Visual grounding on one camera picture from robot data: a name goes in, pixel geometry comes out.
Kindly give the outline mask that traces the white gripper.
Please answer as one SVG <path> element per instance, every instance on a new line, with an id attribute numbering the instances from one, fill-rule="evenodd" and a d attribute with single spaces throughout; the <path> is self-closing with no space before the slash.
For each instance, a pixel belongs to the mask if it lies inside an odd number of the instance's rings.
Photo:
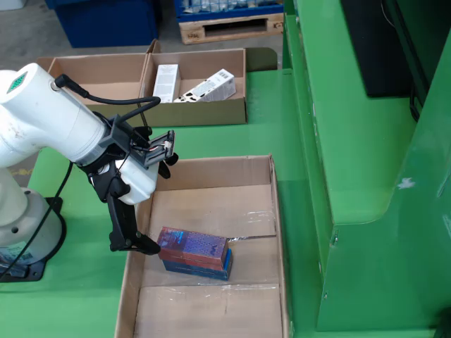
<path id="1" fill-rule="evenodd" d="M 112 231 L 109 234 L 111 251 L 137 251 L 155 255 L 161 247 L 137 229 L 134 205 L 150 198 L 156 189 L 158 173 L 162 178 L 171 177 L 170 167 L 178 162 L 179 156 L 171 157 L 142 167 L 134 158 L 109 164 L 105 173 L 91 174 L 92 185 L 99 199 L 108 205 Z"/>

